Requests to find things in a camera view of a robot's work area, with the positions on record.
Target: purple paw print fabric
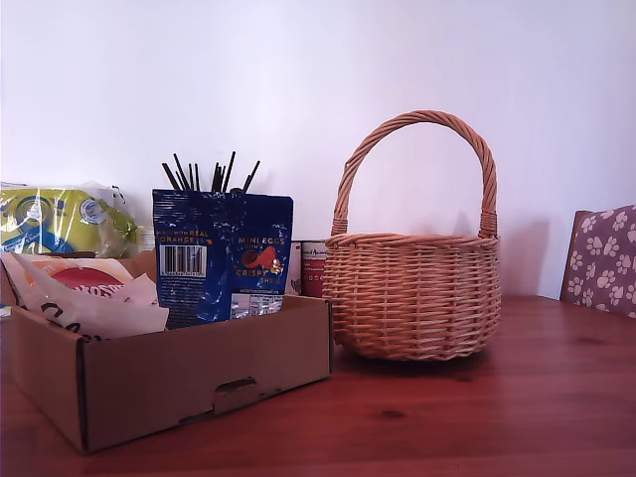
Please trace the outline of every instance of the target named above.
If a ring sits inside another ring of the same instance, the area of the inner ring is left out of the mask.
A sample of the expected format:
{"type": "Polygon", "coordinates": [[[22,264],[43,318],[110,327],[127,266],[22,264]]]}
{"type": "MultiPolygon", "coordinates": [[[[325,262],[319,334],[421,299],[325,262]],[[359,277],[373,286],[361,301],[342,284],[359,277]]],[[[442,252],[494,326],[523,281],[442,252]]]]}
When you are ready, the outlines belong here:
{"type": "Polygon", "coordinates": [[[566,301],[636,318],[636,206],[584,215],[567,266],[566,301]]]}

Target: basket rim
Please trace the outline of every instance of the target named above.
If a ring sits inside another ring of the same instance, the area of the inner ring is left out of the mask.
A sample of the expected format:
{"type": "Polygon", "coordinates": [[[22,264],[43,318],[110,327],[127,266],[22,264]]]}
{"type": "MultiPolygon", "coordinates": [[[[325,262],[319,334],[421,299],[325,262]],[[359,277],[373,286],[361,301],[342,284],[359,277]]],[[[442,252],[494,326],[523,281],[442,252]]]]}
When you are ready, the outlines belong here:
{"type": "Polygon", "coordinates": [[[441,234],[432,235],[407,235],[394,233],[371,233],[371,234],[337,234],[325,240],[329,248],[344,245],[384,245],[400,246],[409,244],[427,244],[430,246],[493,246],[499,243],[499,237],[479,237],[479,236],[446,236],[441,234]]]}

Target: barcode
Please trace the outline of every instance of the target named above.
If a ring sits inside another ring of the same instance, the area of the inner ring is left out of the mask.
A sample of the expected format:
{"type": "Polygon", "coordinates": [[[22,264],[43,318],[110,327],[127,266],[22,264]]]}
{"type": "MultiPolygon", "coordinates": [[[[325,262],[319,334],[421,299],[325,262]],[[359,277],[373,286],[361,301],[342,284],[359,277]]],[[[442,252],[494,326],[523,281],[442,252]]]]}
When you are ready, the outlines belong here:
{"type": "Polygon", "coordinates": [[[206,276],[206,251],[203,245],[161,245],[161,274],[206,276]]]}

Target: wooden table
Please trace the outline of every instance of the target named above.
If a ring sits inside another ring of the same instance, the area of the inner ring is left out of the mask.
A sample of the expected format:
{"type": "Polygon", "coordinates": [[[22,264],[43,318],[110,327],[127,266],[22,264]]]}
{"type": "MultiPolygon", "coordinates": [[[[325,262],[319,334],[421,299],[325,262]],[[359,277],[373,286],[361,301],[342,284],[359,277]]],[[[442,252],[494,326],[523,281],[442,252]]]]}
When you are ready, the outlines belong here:
{"type": "Polygon", "coordinates": [[[448,363],[339,351],[331,380],[82,457],[2,353],[2,476],[635,476],[636,321],[505,300],[489,348],[448,363]]]}

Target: snack packet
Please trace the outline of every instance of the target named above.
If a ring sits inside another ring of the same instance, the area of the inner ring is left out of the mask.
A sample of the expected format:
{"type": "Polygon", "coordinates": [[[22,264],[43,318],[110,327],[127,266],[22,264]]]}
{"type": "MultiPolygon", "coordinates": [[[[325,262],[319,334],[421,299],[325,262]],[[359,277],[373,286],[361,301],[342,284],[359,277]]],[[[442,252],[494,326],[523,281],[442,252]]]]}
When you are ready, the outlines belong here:
{"type": "Polygon", "coordinates": [[[153,191],[159,304],[168,328],[275,313],[284,294],[288,197],[153,191]]]}
{"type": "Polygon", "coordinates": [[[130,254],[136,242],[132,218],[112,205],[112,190],[92,185],[87,189],[89,192],[3,183],[0,251],[94,251],[104,257],[130,254]]]}
{"type": "MultiPolygon", "coordinates": [[[[165,308],[72,290],[25,259],[24,255],[14,253],[13,257],[32,280],[32,291],[24,295],[27,309],[83,335],[88,341],[154,333],[165,328],[168,318],[165,308]]],[[[144,276],[137,280],[143,283],[148,279],[144,276]]]]}
{"type": "MultiPolygon", "coordinates": [[[[12,253],[0,257],[16,291],[18,304],[24,304],[32,292],[31,277],[12,253]]],[[[132,275],[113,258],[60,258],[47,255],[22,255],[53,279],[68,288],[95,296],[112,296],[118,289],[132,281],[132,275]]]]}

